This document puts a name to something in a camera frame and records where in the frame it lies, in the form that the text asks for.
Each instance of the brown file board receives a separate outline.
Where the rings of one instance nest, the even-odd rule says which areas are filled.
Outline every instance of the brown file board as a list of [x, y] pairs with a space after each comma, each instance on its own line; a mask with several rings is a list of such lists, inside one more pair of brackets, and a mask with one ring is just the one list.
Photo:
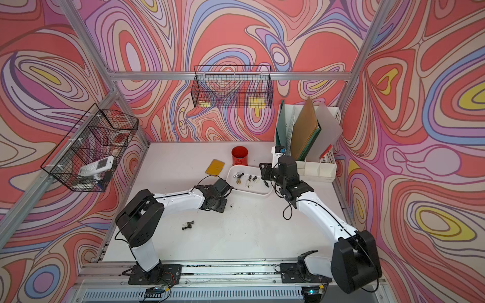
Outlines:
[[304, 157], [303, 152], [308, 152], [310, 145], [318, 135], [319, 126], [313, 102], [310, 98], [305, 102], [300, 115], [296, 119], [291, 136], [291, 156], [295, 160]]

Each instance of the yellow item in basket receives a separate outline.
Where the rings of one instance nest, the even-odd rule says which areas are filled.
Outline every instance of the yellow item in basket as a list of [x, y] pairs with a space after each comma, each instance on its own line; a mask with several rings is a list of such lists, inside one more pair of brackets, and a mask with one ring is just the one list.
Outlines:
[[206, 174], [219, 175], [223, 167], [224, 167], [224, 162], [214, 159], [212, 160], [209, 167], [207, 168]]
[[248, 107], [251, 109], [263, 109], [265, 107], [264, 98], [249, 97], [248, 101], [249, 101]]
[[208, 101], [199, 101], [198, 106], [199, 107], [210, 107], [210, 102], [208, 102]]

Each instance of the red metal can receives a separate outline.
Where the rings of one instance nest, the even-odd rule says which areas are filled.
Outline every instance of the red metal can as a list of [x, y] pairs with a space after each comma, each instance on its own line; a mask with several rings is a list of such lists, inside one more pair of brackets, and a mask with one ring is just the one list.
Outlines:
[[236, 146], [232, 149], [232, 165], [246, 165], [247, 166], [247, 148], [244, 146]]

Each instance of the black mounting plate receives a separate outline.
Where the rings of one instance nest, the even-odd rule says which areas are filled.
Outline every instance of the black mounting plate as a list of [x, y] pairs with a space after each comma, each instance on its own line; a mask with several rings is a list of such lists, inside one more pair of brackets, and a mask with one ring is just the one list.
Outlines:
[[332, 281], [331, 278], [320, 276], [320, 275], [311, 275], [311, 279], [309, 281], [303, 280], [301, 278], [300, 273], [296, 268], [296, 263], [281, 263], [279, 265], [281, 271], [281, 282], [282, 283], [330, 283]]
[[152, 285], [164, 284], [164, 282], [172, 285], [178, 284], [180, 280], [181, 264], [162, 264], [159, 263], [149, 272], [144, 272], [143, 269], [136, 264], [129, 276], [129, 285]]

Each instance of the white remote control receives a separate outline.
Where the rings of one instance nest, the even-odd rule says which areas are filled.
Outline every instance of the white remote control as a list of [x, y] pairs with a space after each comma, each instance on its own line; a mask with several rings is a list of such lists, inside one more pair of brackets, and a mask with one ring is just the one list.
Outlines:
[[88, 177], [107, 171], [113, 166], [114, 157], [109, 156], [96, 162], [87, 164], [79, 169], [79, 175]]

